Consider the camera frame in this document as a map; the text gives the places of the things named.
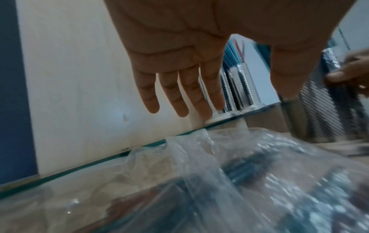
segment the clear plastic bag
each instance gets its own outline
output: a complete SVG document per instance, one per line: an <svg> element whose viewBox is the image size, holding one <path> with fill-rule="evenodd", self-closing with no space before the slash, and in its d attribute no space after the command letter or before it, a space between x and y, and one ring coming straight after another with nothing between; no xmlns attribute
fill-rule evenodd
<svg viewBox="0 0 369 233"><path fill-rule="evenodd" d="M200 130L0 201L0 232L368 232L369 170L267 130Z"/></svg>

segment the wooden surface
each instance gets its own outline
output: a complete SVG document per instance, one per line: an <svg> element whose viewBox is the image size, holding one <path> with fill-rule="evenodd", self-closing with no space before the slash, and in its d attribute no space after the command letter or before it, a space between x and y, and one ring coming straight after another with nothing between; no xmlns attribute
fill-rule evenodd
<svg viewBox="0 0 369 233"><path fill-rule="evenodd" d="M145 109L103 1L17 0L17 8L41 175L202 126L191 106L178 117L158 83L161 109Z"/></svg>

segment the fingernail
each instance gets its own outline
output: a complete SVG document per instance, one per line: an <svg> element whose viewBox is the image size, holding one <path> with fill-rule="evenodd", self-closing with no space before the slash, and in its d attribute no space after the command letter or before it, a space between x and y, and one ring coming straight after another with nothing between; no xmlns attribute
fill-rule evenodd
<svg viewBox="0 0 369 233"><path fill-rule="evenodd" d="M329 73L329 74L326 75L326 78L329 81L334 82L334 83L342 82L342 81L345 81L346 80L345 73L343 73L342 71L337 71L337 72Z"/></svg>

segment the blue wall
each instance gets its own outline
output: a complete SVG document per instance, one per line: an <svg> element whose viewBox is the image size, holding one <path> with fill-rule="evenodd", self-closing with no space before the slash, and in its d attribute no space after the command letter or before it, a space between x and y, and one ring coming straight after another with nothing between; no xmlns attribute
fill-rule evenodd
<svg viewBox="0 0 369 233"><path fill-rule="evenodd" d="M0 1L0 185L37 174L15 0Z"/></svg>

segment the hand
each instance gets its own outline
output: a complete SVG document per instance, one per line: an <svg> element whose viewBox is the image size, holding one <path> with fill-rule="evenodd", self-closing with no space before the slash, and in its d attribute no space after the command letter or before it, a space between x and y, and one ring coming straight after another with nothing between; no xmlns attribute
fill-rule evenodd
<svg viewBox="0 0 369 233"><path fill-rule="evenodd" d="M369 96L369 48L348 54L345 65L327 74L326 78L331 83L358 87L361 94Z"/></svg>
<svg viewBox="0 0 369 233"><path fill-rule="evenodd" d="M218 77L228 38L238 33L272 46L271 81L284 96L297 94L333 29L355 0L105 0L131 59L141 98L159 111L156 73L179 116L188 108L211 117L202 78L217 109L224 106Z"/></svg>

